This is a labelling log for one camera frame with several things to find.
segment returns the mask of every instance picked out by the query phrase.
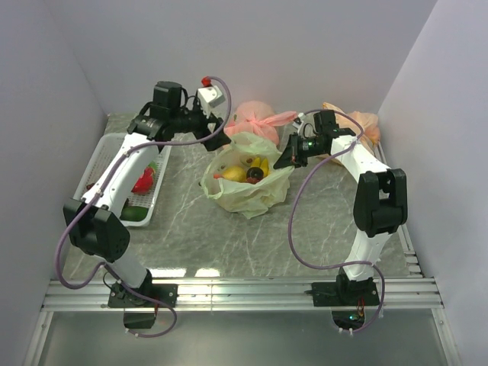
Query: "green vegetable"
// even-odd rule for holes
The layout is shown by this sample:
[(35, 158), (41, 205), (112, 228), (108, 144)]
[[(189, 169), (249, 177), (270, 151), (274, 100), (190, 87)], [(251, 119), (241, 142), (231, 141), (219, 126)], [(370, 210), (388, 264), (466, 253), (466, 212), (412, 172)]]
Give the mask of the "green vegetable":
[(142, 221), (146, 218), (149, 208), (128, 206), (122, 209), (120, 219), (123, 221)]

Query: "yellow fruit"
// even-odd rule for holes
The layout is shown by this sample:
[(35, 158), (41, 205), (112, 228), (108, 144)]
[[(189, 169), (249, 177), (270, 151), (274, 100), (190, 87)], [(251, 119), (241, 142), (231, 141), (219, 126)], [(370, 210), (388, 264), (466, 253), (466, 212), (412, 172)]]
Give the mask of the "yellow fruit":
[(259, 168), (261, 165), (261, 158), (258, 156), (256, 159), (252, 161), (251, 168)]
[(222, 178), (229, 181), (244, 182), (246, 181), (246, 170), (237, 165), (230, 166), (222, 173)]
[(262, 163), (261, 165), (259, 166), (259, 168), (261, 168), (262, 172), (265, 173), (264, 174), (264, 178), (266, 178), (269, 174), (269, 164), (268, 164), (268, 159), (264, 158), (262, 160)]

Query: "black mounting plate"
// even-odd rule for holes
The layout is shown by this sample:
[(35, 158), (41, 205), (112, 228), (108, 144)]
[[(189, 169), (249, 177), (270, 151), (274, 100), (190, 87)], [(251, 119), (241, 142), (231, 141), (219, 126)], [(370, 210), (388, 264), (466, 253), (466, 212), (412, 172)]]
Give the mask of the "black mounting plate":
[[(152, 293), (149, 296), (153, 299), (167, 303), (171, 307), (176, 305), (178, 297), (177, 284), (153, 284)], [(108, 307), (112, 308), (137, 308), (137, 307), (154, 307), (154, 303), (134, 298), (128, 294), (125, 289), (118, 283), (112, 285), (110, 297), (108, 298)]]
[[(312, 290), (305, 291), (306, 294), (312, 295), (313, 307), (356, 307), (359, 299), (345, 300), (340, 297), (335, 282), (313, 282)], [(362, 292), (361, 297), (364, 299), (366, 307), (373, 307), (380, 304), (380, 298), (376, 284), (371, 282), (368, 289)]]

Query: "white plastic bag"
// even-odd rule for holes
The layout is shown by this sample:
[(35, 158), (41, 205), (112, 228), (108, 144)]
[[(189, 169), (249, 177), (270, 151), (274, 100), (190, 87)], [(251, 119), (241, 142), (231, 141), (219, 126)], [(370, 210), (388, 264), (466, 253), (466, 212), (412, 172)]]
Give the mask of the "white plastic bag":
[[(205, 195), (215, 200), (229, 212), (240, 212), (248, 219), (265, 213), (269, 207), (283, 202), (290, 187), (288, 178), (294, 170), (289, 166), (274, 170), (273, 165), (280, 157), (272, 141), (253, 133), (241, 132), (231, 137), (232, 142), (209, 164), (201, 179)], [(214, 178), (227, 167), (240, 165), (244, 169), (256, 156), (268, 158), (269, 174), (255, 185)]]

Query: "orange plastic bag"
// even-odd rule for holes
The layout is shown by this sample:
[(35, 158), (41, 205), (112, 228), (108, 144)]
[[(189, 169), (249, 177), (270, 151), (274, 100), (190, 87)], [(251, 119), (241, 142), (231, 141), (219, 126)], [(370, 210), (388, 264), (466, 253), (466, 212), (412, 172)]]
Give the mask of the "orange plastic bag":
[[(322, 104), (324, 109), (333, 109), (334, 111), (339, 111), (344, 113), (344, 111), (336, 107), (334, 104), (324, 102)], [(361, 144), (368, 150), (371, 154), (373, 153), (374, 147), (380, 142), (381, 134), (380, 128), (378, 127), (378, 116), (372, 113), (362, 113), (362, 112), (352, 112), (348, 113), (348, 116), (358, 122), (364, 128), (364, 135), (360, 139)], [(356, 134), (359, 134), (359, 128), (353, 124), (346, 117), (335, 115), (335, 121), (339, 124), (339, 127), (346, 128), (349, 127)]]

